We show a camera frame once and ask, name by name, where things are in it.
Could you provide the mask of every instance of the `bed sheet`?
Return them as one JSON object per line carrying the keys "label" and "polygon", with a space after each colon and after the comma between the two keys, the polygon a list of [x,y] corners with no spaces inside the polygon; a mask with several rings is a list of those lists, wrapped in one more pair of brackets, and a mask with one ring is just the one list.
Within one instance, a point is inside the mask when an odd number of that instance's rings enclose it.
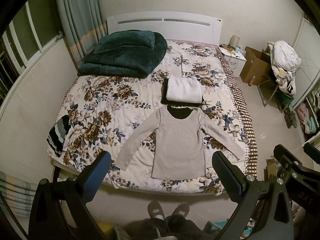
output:
{"label": "bed sheet", "polygon": [[162,107],[164,78],[195,76],[202,87],[202,110],[243,148],[237,161],[222,144],[203,134],[205,158],[221,150],[244,173],[256,176],[257,148],[252,119],[232,71],[214,47],[168,41],[167,53],[146,78],[105,76],[78,77],[67,91],[57,120],[68,114],[72,127],[66,137],[68,147],[58,157],[48,147],[47,155],[79,172],[101,151],[108,151],[112,165],[104,179],[115,188],[162,193],[210,193],[220,195],[224,188],[213,168],[207,174],[188,180],[161,180],[151,177],[155,154],[155,133],[142,142],[126,171],[115,166],[124,142],[148,116]]}

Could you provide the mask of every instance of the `beige wall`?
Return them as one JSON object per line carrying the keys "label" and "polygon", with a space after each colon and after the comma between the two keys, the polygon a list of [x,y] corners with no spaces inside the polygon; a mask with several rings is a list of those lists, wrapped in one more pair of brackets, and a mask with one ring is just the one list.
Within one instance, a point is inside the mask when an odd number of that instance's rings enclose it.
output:
{"label": "beige wall", "polygon": [[293,0],[100,0],[105,17],[139,11],[181,11],[223,19],[220,42],[261,50],[267,41],[293,45],[303,11]]}
{"label": "beige wall", "polygon": [[76,78],[65,41],[58,41],[18,85],[0,120],[0,171],[38,184],[52,179],[48,132]]}

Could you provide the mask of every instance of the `long-sleeve shirt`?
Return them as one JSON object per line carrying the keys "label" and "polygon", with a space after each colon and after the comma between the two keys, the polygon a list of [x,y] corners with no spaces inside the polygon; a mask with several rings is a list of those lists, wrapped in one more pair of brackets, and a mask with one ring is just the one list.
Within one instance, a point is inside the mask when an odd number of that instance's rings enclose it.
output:
{"label": "long-sleeve shirt", "polygon": [[242,148],[222,127],[196,109],[185,119],[173,117],[167,106],[154,111],[139,125],[122,146],[116,166],[126,170],[140,144],[156,130],[156,152],[152,177],[157,179],[195,179],[206,174],[202,131],[223,144],[234,156],[242,157]]}

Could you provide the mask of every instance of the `folded white towel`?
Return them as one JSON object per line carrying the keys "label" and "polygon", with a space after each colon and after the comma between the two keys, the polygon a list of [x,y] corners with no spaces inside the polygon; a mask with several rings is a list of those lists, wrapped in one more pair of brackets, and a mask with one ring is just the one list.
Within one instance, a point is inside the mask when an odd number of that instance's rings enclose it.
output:
{"label": "folded white towel", "polygon": [[166,97],[170,101],[200,104],[202,102],[201,85],[196,77],[181,78],[171,75]]}

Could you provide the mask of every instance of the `bed frame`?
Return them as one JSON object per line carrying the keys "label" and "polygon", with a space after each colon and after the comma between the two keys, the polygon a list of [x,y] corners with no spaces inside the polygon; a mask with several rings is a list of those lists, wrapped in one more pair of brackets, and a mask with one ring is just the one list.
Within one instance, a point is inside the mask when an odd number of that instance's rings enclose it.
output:
{"label": "bed frame", "polygon": [[166,40],[193,41],[219,45],[222,20],[185,12],[134,12],[107,17],[108,33],[150,30]]}

